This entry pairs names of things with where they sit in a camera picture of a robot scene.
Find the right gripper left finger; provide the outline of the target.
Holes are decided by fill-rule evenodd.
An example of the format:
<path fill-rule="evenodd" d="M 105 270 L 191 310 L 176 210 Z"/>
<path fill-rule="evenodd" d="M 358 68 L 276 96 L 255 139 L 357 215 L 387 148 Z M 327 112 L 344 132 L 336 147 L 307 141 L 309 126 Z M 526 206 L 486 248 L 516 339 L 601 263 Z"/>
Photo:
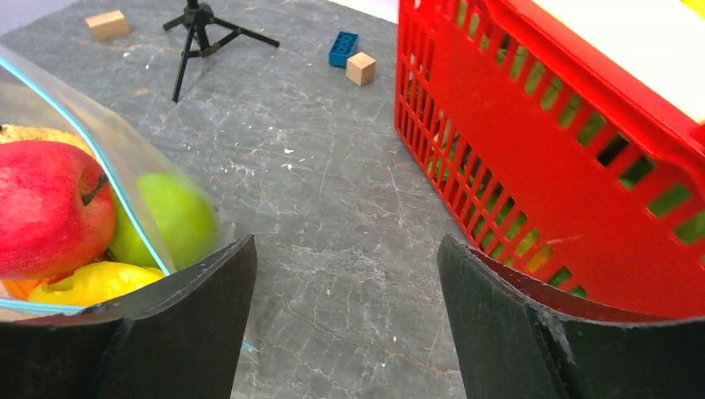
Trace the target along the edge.
<path fill-rule="evenodd" d="M 76 315 L 1 325 L 4 398 L 227 398 L 257 273 L 254 237 Z"/>

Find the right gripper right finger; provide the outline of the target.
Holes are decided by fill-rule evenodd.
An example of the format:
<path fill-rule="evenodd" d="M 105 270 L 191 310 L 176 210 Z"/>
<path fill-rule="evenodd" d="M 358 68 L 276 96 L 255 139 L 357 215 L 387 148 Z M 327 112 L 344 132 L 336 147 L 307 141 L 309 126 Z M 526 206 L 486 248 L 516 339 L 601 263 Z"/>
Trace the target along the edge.
<path fill-rule="evenodd" d="M 704 321 L 596 303 L 446 235 L 437 266 L 469 398 L 701 398 Z"/>

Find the yellow starfruit toy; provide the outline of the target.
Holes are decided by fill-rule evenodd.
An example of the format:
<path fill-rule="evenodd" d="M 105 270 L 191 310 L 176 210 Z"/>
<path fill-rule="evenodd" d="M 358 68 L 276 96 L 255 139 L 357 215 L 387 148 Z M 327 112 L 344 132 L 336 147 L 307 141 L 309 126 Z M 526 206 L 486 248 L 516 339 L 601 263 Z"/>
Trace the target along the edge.
<path fill-rule="evenodd" d="M 95 262 L 42 281 L 31 291 L 28 301 L 87 307 L 136 291 L 164 276 L 159 268 Z"/>

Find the green apple toy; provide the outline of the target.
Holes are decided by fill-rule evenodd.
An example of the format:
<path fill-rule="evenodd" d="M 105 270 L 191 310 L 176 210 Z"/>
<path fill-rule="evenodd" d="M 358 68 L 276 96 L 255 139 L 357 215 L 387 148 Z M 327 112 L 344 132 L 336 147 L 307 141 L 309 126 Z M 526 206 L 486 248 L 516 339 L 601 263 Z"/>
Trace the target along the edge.
<path fill-rule="evenodd" d="M 137 187 L 177 270 L 212 254 L 219 243 L 219 224 L 210 197 L 191 179 L 169 173 L 147 173 Z M 118 262 L 158 268 L 127 213 L 118 209 L 110 251 Z"/>

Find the clear zip top bag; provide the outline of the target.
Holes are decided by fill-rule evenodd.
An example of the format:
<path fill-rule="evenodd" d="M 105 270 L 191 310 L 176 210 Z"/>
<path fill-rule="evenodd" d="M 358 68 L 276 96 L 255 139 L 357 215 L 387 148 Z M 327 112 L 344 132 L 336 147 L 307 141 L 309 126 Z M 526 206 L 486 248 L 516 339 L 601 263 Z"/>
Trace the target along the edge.
<path fill-rule="evenodd" d="M 147 173 L 190 177 L 126 121 L 89 96 L 3 47 L 1 126 L 5 124 L 47 127 L 80 136 L 95 154 L 96 161 L 109 180 L 116 215 L 120 208 L 127 213 L 165 276 L 184 275 L 185 268 L 177 270 L 172 263 L 169 251 L 137 187 L 136 178 Z M 219 224 L 219 243 L 214 254 L 232 242 L 235 234 L 229 217 L 207 195 Z M 110 247 L 93 263 L 101 261 L 118 262 Z M 10 298 L 1 283 L 1 318 L 4 321 L 18 321 L 52 315 L 68 316 L 83 310 L 100 310 L 118 300 L 119 297 L 87 307 L 34 303 Z"/>

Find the red apple toy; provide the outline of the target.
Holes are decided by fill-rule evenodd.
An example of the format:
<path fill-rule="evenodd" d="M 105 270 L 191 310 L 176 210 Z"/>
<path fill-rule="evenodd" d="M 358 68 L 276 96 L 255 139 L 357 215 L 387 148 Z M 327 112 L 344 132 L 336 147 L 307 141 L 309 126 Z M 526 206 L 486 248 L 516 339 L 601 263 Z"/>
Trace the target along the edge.
<path fill-rule="evenodd" d="M 1 146 L 1 276 L 45 278 L 88 264 L 109 246 L 116 204 L 101 166 L 61 142 Z"/>

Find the yellow lemon toy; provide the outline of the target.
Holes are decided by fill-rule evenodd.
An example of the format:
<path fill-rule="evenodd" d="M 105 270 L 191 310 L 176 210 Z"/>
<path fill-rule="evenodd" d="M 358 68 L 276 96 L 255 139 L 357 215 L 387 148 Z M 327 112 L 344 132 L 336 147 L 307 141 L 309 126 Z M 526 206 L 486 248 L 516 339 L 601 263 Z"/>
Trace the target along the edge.
<path fill-rule="evenodd" d="M 70 132 L 60 131 L 47 127 L 18 126 L 5 124 L 1 126 L 1 143 L 11 143 L 22 140 L 47 140 L 73 145 L 90 155 L 96 160 L 96 156 L 84 140 Z"/>

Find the orange fruit toy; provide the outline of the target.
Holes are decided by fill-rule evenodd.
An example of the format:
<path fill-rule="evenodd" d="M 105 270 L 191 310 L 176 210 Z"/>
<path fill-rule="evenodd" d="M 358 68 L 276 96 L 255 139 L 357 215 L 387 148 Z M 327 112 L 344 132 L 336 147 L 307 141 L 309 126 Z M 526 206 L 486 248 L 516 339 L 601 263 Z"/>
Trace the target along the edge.
<path fill-rule="evenodd" d="M 32 291 L 43 283 L 43 279 L 7 280 L 1 281 L 10 298 L 27 301 Z"/>

